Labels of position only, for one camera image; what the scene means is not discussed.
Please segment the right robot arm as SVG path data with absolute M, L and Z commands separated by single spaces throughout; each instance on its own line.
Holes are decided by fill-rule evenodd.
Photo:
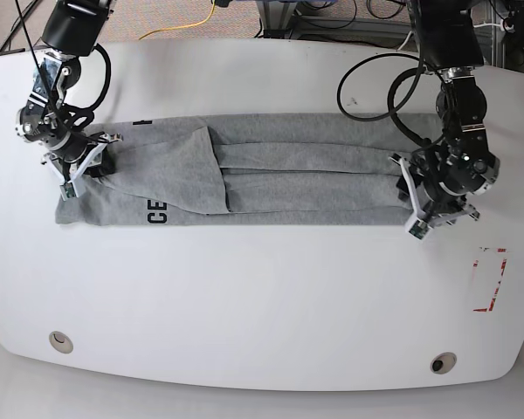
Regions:
M 50 50 L 42 59 L 33 59 L 32 90 L 17 113 L 17 135 L 47 149 L 42 163 L 58 177 L 65 200 L 83 194 L 83 177 L 98 178 L 115 171 L 107 147 L 121 141 L 122 136 L 84 133 L 110 87 L 112 63 L 98 38 L 113 14 L 114 5 L 114 1 L 56 2 L 42 35 L 42 41 Z M 79 81 L 80 59 L 92 52 L 98 52 L 105 64 L 99 96 L 89 106 L 70 105 L 66 94 Z

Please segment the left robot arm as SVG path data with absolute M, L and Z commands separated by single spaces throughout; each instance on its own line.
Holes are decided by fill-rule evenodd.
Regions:
M 497 181 L 500 159 L 488 147 L 485 94 L 473 70 L 484 64 L 471 18 L 473 1 L 409 1 L 406 4 L 416 39 L 417 66 L 400 73 L 387 94 L 389 118 L 417 145 L 409 159 L 392 155 L 402 172 L 399 196 L 411 204 L 405 229 L 422 239 L 432 229 L 462 216 L 479 220 L 467 197 L 487 192 Z M 443 127 L 436 140 L 408 128 L 398 112 L 417 89 L 424 73 L 440 80 L 436 112 Z

